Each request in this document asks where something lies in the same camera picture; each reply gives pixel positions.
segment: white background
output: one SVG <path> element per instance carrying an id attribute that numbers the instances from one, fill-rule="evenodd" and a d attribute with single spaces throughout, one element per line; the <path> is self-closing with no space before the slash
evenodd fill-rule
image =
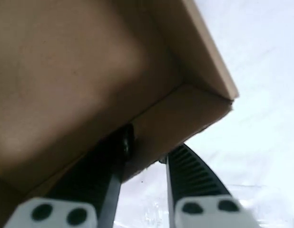
<path id="1" fill-rule="evenodd" d="M 294 218 L 294 0 L 196 3 L 240 98 L 186 143 L 224 184 L 278 191 Z M 164 165 L 122 186 L 115 226 L 169 227 Z"/>

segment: black dot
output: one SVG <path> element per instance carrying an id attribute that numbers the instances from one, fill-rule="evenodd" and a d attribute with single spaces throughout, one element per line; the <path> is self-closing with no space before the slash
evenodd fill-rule
<path id="1" fill-rule="evenodd" d="M 71 226 L 77 226 L 86 221 L 86 218 L 87 211 L 83 208 L 76 208 L 68 214 L 67 222 Z"/>
<path id="2" fill-rule="evenodd" d="M 219 210 L 227 212 L 237 212 L 239 211 L 238 206 L 230 200 L 221 200 L 218 205 Z"/>
<path id="3" fill-rule="evenodd" d="M 200 207 L 200 205 L 197 203 L 186 203 L 183 206 L 182 210 L 188 214 L 202 214 L 203 213 L 202 207 Z"/>
<path id="4" fill-rule="evenodd" d="M 31 214 L 32 219 L 35 221 L 45 220 L 51 215 L 52 210 L 53 210 L 52 205 L 48 203 L 41 204 L 33 210 Z"/>

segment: ridged rubber surface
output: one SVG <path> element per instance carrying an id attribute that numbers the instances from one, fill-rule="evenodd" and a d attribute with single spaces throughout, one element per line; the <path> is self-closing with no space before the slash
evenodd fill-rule
<path id="1" fill-rule="evenodd" d="M 167 168 L 174 206 L 183 197 L 230 194 L 214 172 L 184 144 L 168 154 Z"/>

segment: brown cardboard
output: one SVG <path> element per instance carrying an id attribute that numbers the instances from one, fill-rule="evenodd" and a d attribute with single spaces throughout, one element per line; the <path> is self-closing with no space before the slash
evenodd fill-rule
<path id="1" fill-rule="evenodd" d="M 0 179 L 21 194 L 128 122 L 131 177 L 237 94 L 192 0 L 0 0 Z"/>

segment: cardboard box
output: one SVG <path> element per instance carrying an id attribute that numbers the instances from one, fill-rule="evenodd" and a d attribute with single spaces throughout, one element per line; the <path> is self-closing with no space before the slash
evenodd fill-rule
<path id="1" fill-rule="evenodd" d="M 0 226 L 125 123 L 130 177 L 237 96 L 193 0 L 0 0 Z"/>

